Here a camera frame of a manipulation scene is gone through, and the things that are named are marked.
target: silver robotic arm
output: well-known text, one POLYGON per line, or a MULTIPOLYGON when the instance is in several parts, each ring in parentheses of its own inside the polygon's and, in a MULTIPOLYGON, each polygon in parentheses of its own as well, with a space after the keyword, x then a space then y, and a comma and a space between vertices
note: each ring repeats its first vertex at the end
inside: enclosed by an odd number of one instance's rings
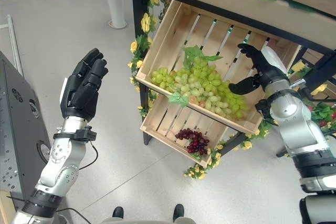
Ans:
POLYGON ((96 113, 101 79, 108 72, 98 49, 76 66, 62 88, 62 129, 54 135, 50 158, 31 197, 18 210, 12 224, 52 223, 63 197, 75 183, 85 156, 85 144, 96 139, 88 122, 96 113))
POLYGON ((290 85, 285 67, 270 48, 261 52, 251 45, 238 46, 252 59, 258 73, 229 88, 245 94, 262 86, 266 99, 256 104, 257 110, 264 118, 277 120, 287 152, 301 175, 302 190, 316 193, 300 201, 302 223, 336 223, 336 159, 320 128, 311 120, 310 110, 292 89, 305 81, 290 85))

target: red grape bunch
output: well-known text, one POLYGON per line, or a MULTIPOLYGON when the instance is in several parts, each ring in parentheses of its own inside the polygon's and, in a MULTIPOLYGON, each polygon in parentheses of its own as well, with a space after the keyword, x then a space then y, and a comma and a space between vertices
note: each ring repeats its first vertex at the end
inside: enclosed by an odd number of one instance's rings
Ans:
POLYGON ((199 131, 192 131, 190 128, 180 130, 176 135, 176 138, 188 139, 189 145, 187 146, 188 153, 199 153, 200 155, 206 154, 206 146, 210 142, 209 139, 205 139, 203 134, 199 131))

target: white plant pot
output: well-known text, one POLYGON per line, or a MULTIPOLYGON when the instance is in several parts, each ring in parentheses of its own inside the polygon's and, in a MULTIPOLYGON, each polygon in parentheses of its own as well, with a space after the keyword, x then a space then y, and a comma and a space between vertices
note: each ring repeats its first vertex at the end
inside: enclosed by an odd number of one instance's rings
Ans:
POLYGON ((124 17, 124 4, 123 0, 107 0, 110 7, 111 21, 109 25, 115 29, 124 28, 127 23, 124 17))

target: black cable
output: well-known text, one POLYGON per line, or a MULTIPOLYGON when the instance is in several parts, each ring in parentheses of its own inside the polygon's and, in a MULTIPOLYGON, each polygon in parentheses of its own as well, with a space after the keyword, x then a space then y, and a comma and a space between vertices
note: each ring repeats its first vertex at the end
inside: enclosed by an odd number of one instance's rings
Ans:
POLYGON ((67 208, 64 208, 64 209, 60 209, 60 210, 57 210, 56 212, 61 212, 61 211, 64 211, 64 210, 72 210, 74 212, 76 212, 76 214, 78 214, 80 217, 82 217, 88 224, 92 224, 87 218, 85 218, 79 211, 71 208, 71 207, 67 207, 67 208))
POLYGON ((96 147, 92 144, 91 141, 90 141, 90 144, 91 144, 92 148, 94 149, 94 151, 96 152, 96 158, 95 158, 90 164, 88 164, 88 165, 86 165, 86 166, 83 166, 82 168, 79 168, 80 170, 82 170, 82 169, 84 169, 84 168, 86 168, 86 167, 92 165, 92 164, 93 164, 95 161, 97 161, 97 159, 98 159, 98 151, 97 151, 96 147))

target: person's foot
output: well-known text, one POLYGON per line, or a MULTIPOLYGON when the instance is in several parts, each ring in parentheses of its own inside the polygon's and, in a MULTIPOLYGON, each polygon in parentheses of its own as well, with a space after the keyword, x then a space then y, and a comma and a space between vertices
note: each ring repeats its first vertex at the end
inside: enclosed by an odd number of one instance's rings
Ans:
POLYGON ((116 207, 113 211, 112 217, 124 218, 124 209, 122 207, 116 207))
POLYGON ((184 207, 181 204, 177 204, 174 209, 173 222, 175 222, 175 220, 178 217, 183 217, 183 216, 184 216, 184 207))

